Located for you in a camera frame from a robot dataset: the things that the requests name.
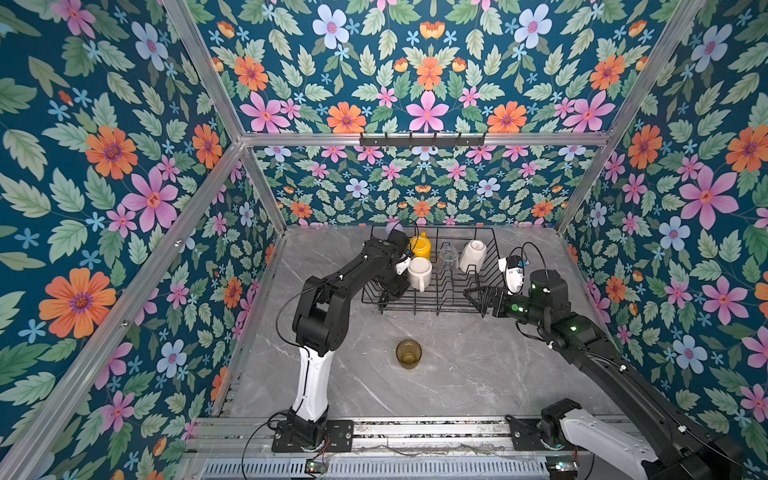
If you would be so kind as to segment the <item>red white mug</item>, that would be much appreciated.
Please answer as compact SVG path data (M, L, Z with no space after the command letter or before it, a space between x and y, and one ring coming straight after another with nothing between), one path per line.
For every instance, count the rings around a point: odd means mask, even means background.
M407 274L410 286L418 292L425 292L430 284L432 263L423 257L414 257L408 267Z

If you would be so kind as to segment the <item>yellow mug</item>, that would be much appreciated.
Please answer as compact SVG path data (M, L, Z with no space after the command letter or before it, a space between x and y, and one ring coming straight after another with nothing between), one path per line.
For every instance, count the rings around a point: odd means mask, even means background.
M431 260L432 243L425 232L410 239L410 250L414 257Z

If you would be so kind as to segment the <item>cream white mug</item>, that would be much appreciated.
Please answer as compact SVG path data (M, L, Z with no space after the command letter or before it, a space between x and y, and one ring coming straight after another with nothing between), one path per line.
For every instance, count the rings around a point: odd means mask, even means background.
M459 260L459 269L463 273L479 274L482 270L486 254L487 246L483 241L478 239L468 241Z

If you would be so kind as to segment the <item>clear drinking glass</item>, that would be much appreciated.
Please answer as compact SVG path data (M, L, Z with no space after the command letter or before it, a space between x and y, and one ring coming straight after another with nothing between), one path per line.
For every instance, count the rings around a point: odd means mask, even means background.
M452 275L459 270L459 252L450 242L444 242L436 254L438 271Z

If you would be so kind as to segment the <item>olive green glass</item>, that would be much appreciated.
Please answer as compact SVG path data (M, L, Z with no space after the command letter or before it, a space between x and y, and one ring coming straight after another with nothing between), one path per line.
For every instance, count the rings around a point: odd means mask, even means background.
M395 355L402 368L414 369L422 359L423 350L416 340L405 339L396 346Z

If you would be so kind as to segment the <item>black mug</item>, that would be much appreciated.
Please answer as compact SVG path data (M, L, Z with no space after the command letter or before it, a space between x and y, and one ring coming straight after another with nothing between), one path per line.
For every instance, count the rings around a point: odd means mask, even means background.
M410 287L410 281L407 276L398 276L391 281L385 282L382 286L389 300L400 299Z

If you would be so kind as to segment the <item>lilac plastic cup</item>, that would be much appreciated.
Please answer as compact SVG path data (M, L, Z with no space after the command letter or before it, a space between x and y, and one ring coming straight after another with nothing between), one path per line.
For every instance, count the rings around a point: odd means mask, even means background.
M386 234L389 235L392 231L403 231L403 228L399 221L388 223L385 227Z

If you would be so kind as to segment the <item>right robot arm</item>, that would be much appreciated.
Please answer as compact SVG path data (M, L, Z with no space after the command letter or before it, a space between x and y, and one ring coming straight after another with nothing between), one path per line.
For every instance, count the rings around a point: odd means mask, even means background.
M480 314L533 325L534 339L590 378L639 430L626 434L565 398L541 411L536 434L550 449L581 447L632 479L739 479L743 449L685 415L619 355L605 332L572 310L554 270L507 268L499 285L471 273L465 297Z

